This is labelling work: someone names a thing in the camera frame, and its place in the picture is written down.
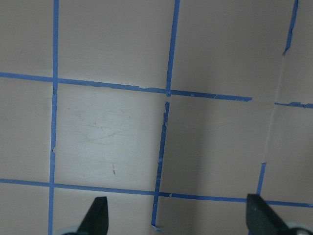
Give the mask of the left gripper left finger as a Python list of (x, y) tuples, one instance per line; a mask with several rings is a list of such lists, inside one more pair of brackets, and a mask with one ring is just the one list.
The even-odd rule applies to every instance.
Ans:
[(107, 197), (96, 197), (76, 231), (77, 235), (106, 235), (109, 230)]

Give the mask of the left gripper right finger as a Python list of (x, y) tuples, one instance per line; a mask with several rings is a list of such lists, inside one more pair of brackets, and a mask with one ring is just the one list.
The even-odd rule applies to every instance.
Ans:
[(290, 228), (258, 194), (246, 197), (246, 225), (252, 235), (291, 235)]

